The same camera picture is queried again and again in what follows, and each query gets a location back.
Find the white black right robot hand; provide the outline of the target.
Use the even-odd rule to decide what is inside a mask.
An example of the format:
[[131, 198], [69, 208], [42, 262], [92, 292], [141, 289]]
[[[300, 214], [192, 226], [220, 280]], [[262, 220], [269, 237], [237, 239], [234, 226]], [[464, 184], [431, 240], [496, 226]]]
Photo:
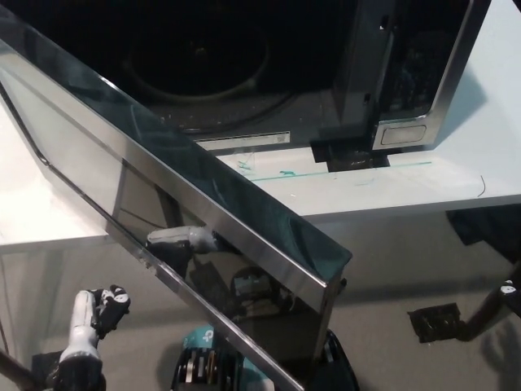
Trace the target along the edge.
[[511, 279], [506, 280], [500, 286], [499, 292], [505, 301], [517, 301], [520, 299], [520, 291]]

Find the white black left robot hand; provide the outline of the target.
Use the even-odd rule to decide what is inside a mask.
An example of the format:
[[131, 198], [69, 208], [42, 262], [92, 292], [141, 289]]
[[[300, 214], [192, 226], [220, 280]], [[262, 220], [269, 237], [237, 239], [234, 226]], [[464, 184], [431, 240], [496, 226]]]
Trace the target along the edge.
[[68, 346], [61, 353], [59, 363], [76, 358], [100, 362], [99, 341], [117, 329], [123, 316], [129, 313], [130, 303], [126, 290], [117, 285], [80, 290], [72, 308]]

